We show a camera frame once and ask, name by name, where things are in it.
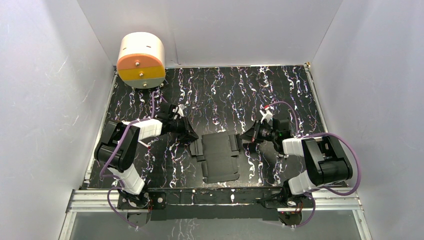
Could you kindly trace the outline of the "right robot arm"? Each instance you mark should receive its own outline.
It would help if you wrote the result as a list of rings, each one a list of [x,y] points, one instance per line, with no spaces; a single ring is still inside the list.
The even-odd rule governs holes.
[[[277,201],[284,206],[295,207],[306,198],[305,193],[353,176],[352,165],[339,139],[330,135],[295,138],[288,120],[273,119],[272,123],[255,121],[240,138],[253,144],[271,142],[280,155],[304,159],[305,170],[286,180],[279,193],[257,200],[263,206]]]

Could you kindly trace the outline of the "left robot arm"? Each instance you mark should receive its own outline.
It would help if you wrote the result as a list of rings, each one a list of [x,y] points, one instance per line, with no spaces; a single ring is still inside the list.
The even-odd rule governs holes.
[[[109,121],[94,150],[94,159],[102,163],[99,176],[118,181],[116,190],[131,207],[145,208],[150,203],[146,183],[136,170],[134,160],[142,140],[176,134],[180,142],[199,138],[186,117],[143,118],[133,121]]]

